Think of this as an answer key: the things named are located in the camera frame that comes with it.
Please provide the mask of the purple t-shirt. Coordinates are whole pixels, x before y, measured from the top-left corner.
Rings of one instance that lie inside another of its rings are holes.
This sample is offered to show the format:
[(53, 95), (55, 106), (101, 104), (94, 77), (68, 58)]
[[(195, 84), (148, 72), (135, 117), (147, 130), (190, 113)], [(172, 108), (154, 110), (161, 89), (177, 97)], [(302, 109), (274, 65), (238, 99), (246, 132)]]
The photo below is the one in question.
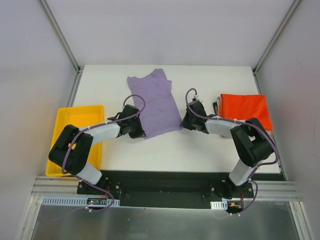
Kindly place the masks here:
[(176, 101), (172, 95), (172, 81), (162, 68), (147, 76), (128, 77), (127, 84), (134, 95), (134, 105), (140, 110), (140, 122), (145, 139), (181, 130), (182, 122)]

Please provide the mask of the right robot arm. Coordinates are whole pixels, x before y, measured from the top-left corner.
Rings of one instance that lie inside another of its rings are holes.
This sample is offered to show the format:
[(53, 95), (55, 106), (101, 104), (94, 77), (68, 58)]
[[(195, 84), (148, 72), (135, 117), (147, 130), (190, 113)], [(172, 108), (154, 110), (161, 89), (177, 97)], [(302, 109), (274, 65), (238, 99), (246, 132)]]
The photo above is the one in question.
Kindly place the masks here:
[(275, 152), (275, 145), (257, 118), (238, 121), (207, 115), (203, 104), (195, 98), (186, 104), (180, 126), (233, 140), (239, 160), (228, 177), (215, 187), (215, 193), (225, 199), (241, 194), (258, 165)]

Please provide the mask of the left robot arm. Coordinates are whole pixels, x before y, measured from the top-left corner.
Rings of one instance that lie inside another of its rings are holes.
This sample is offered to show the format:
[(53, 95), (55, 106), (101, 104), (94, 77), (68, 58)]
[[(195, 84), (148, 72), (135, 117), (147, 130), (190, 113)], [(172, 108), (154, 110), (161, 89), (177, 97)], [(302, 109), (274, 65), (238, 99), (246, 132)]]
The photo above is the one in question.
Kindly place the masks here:
[(116, 116), (99, 124), (65, 126), (51, 148), (48, 159), (60, 166), (64, 173), (87, 182), (89, 190), (99, 195), (105, 191), (106, 183), (101, 179), (102, 172), (89, 163), (90, 150), (105, 140), (124, 135), (132, 139), (146, 136), (140, 121), (140, 110), (130, 104), (126, 104)]

